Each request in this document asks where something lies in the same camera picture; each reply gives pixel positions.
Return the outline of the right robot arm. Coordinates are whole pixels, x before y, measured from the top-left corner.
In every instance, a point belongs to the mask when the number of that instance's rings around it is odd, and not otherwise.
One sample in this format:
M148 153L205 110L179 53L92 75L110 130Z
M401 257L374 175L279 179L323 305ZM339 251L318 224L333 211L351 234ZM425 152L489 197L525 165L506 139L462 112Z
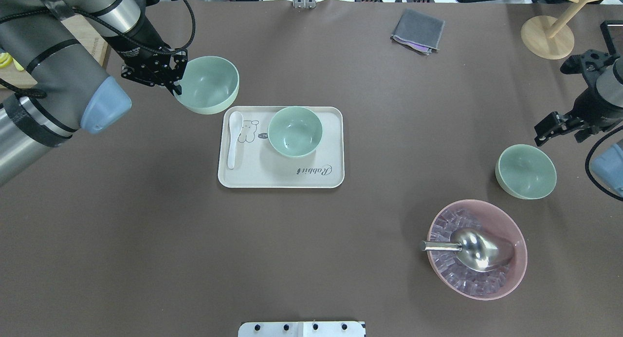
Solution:
M576 98L573 108L565 113L551 112L534 126L538 147L548 140L574 132L576 142L605 132L585 158L584 168L589 180L606 195L622 200L622 142L612 144L596 159L596 149L606 139L621 132L622 127L622 60L590 49L570 56L560 68L564 75L581 74L587 88Z

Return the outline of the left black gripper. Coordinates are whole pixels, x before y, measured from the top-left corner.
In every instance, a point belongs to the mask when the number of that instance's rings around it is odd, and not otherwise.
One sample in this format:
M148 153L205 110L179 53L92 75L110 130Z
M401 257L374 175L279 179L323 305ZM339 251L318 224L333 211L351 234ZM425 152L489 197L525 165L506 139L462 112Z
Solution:
M182 95L180 80L188 62L187 50L169 55L155 54L145 48L121 51L124 65L121 76L145 86L162 86L172 95Z

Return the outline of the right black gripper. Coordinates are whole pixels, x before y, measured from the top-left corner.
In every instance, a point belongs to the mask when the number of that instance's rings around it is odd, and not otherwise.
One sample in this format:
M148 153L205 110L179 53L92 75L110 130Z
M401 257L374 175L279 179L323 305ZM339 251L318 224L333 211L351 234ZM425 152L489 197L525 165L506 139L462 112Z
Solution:
M612 77L620 82L620 75L616 70L616 61L619 55L610 55L594 49L587 50L581 55L572 55L561 64L560 71L564 75L582 75L587 84L597 84L601 76ZM551 112L534 126L536 137L534 142L538 148L548 140L571 133L579 129L579 118L570 114Z

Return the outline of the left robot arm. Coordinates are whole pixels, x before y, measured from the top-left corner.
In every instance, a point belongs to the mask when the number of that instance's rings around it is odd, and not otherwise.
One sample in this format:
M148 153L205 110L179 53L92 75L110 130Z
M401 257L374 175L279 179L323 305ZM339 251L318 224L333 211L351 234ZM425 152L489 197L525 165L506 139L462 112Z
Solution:
M166 44L145 15L145 0L1 0L1 48L36 80L1 104L1 183L69 140L100 133L131 108L115 78L62 20L82 15L125 63L122 75L180 94L187 45Z

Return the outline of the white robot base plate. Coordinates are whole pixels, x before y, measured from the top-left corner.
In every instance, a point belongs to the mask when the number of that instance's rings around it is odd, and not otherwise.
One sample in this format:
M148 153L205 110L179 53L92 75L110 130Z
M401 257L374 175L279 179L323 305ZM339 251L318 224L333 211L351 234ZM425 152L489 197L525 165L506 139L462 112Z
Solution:
M238 337L366 337L366 326L359 321L270 321L247 322Z

